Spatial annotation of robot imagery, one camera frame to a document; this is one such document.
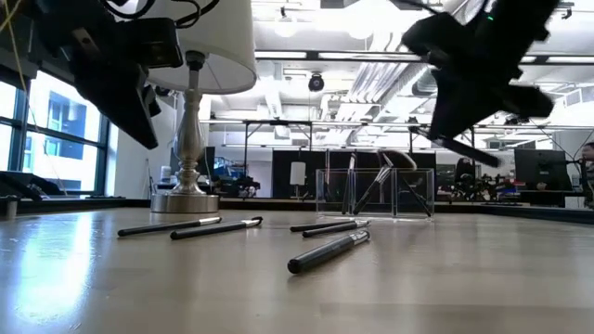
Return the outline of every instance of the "cable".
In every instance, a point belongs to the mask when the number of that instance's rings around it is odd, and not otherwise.
[[[136,13],[126,14],[126,13],[122,13],[118,9],[111,6],[110,3],[108,2],[108,0],[99,0],[99,1],[100,1],[101,5],[103,5],[111,14],[113,14],[119,18],[122,18],[122,19],[140,19],[149,12],[149,10],[153,7],[153,5],[155,5],[155,0],[147,0],[147,3],[140,10],[138,10]]]
[[[218,5],[218,4],[219,4],[219,0],[211,1],[210,4],[204,6],[204,8],[200,10],[200,15],[202,16],[202,15],[208,14],[208,12],[213,10],[216,7],[216,5]]]
[[[2,22],[2,24],[0,24],[0,33],[4,30],[4,28],[7,26],[7,24],[12,20],[12,17],[15,16],[15,14],[17,14],[17,9],[19,9],[19,5],[20,5],[21,1],[22,0],[17,0],[15,7],[12,9],[11,12],[8,12],[8,0],[5,0],[6,19],[4,20],[4,22]]]
[[[395,3],[403,3],[403,4],[415,6],[417,8],[422,8],[422,9],[428,10],[432,14],[439,14],[439,12],[437,10],[427,6],[426,4],[418,3],[415,0],[390,0],[390,2],[392,2],[394,5],[395,5]]]
[[[10,22],[12,15],[14,15],[14,13],[17,12],[19,3],[20,3],[20,1],[17,1],[12,12],[9,12],[8,1],[5,1],[6,20],[0,26],[0,32],[2,31],[2,29],[4,29],[4,27],[6,25],[8,25],[8,31],[10,32],[10,42],[12,43],[12,51],[15,54],[15,61],[17,62],[17,70],[19,72],[20,84],[22,85],[22,90],[25,93],[25,101],[26,101],[25,103],[26,103],[27,109],[32,111],[30,103],[29,103],[29,92],[27,89],[27,84],[25,83],[25,78],[22,74],[22,67],[20,66],[20,58],[19,58],[19,50],[17,48],[17,40],[15,38],[14,31],[12,30],[12,23]],[[35,132],[37,134],[40,134],[41,132],[39,131],[39,127],[37,127],[37,121],[35,120],[35,113],[32,112],[31,115],[32,115],[32,120],[33,120],[33,126],[35,127]],[[66,187],[62,183],[62,180],[59,178],[58,171],[56,171],[56,167],[54,166],[54,163],[52,162],[51,158],[49,157],[49,154],[47,154],[46,144],[47,143],[44,141],[44,154],[48,157],[49,164],[52,168],[52,171],[56,175],[56,178],[58,179],[59,186],[62,188],[62,191],[64,191],[64,195],[68,196],[68,191],[66,190]]]
[[[196,8],[196,11],[194,11],[192,14],[186,15],[183,18],[177,19],[175,21],[175,27],[177,29],[187,29],[187,28],[192,27],[194,24],[196,24],[196,22],[198,22],[198,20],[202,16],[202,10],[200,9],[200,5],[198,5],[198,3],[195,0],[172,0],[172,1],[192,4]]]
[[[196,22],[198,22],[198,20],[202,16],[208,14],[211,10],[213,10],[216,7],[216,5],[219,4],[220,0],[212,0],[208,5],[206,5],[204,7],[200,7],[200,5],[198,5],[198,3],[196,3],[195,0],[172,0],[172,1],[190,3],[196,7],[196,11],[194,13],[186,15],[183,18],[177,19],[175,21],[175,27],[177,29],[187,29],[187,28],[194,26],[194,24],[196,24]]]

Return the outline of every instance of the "silver lamp base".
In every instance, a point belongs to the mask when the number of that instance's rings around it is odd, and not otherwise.
[[[209,213],[219,211],[219,197],[215,195],[154,194],[150,210],[160,213]]]

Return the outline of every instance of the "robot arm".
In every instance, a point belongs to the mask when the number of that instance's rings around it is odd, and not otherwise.
[[[438,13],[415,23],[402,42],[436,67],[437,102],[426,136],[459,154],[498,166],[497,158],[453,138],[500,110],[523,118],[550,115],[550,98],[536,87],[510,81],[522,76],[518,65],[532,43],[549,36],[545,24],[560,0],[498,0],[489,13],[483,11],[486,2],[467,25]]]
[[[124,5],[127,0],[114,0]],[[161,112],[149,69],[183,65],[172,19],[116,21],[99,0],[32,0],[44,47],[69,61],[79,94],[146,148],[158,146],[151,117]]]

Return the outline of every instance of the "window frame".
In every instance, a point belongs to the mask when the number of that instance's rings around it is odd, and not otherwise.
[[[46,69],[39,69],[44,73],[61,80],[66,84],[72,85],[73,82],[65,80],[60,75],[56,75],[52,71]],[[12,138],[10,141],[10,153],[8,157],[8,170],[21,172],[24,165],[24,157],[28,152],[25,151],[27,142],[27,132],[37,133],[42,135],[49,135],[56,139],[68,140],[73,143],[88,145],[97,148],[97,166],[95,172],[95,189],[91,191],[82,190],[68,190],[69,195],[105,195],[105,179],[108,157],[108,138],[110,123],[108,119],[101,114],[99,117],[99,138],[98,141],[88,140],[77,135],[65,134],[60,131],[52,130],[46,127],[34,126],[28,124],[29,97],[25,95],[21,88],[19,75],[11,69],[0,65],[0,81],[6,84],[11,84],[17,87],[17,96],[15,99],[15,113],[14,118],[7,118],[0,116],[0,124],[12,127]],[[32,78],[25,77],[25,84],[27,85],[27,92],[31,92]]]

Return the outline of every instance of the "table surface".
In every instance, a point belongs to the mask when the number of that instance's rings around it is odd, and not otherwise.
[[[0,333],[591,333],[594,229],[487,215],[374,221],[372,240],[302,276],[337,236],[260,228],[171,241],[120,228],[188,217],[118,209],[0,223]]]

